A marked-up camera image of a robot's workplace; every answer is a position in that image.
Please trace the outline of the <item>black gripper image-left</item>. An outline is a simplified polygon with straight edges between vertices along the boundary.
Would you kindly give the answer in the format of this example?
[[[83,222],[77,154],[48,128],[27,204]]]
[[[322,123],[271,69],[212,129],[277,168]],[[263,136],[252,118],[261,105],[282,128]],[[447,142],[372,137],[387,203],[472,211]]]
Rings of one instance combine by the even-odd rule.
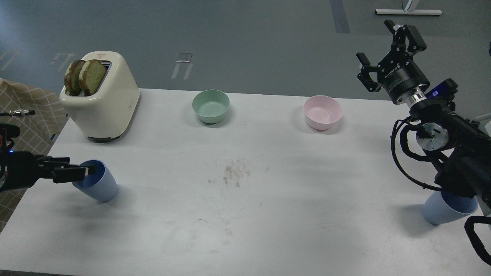
[[[82,181],[96,173],[95,165],[70,164],[69,157],[34,155],[28,151],[11,153],[11,187],[30,188],[40,178],[54,183]]]

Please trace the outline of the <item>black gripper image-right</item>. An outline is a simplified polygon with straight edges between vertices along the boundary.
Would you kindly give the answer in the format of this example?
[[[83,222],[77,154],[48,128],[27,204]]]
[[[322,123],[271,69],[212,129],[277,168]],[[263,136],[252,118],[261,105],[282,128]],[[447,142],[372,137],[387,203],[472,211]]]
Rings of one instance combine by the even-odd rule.
[[[419,86],[426,91],[430,86],[413,58],[427,45],[415,26],[401,26],[391,20],[384,20],[384,24],[393,35],[390,51],[377,65],[371,65],[365,53],[356,53],[361,64],[357,78],[368,92],[379,92],[383,87],[391,101],[400,104],[403,94]]]

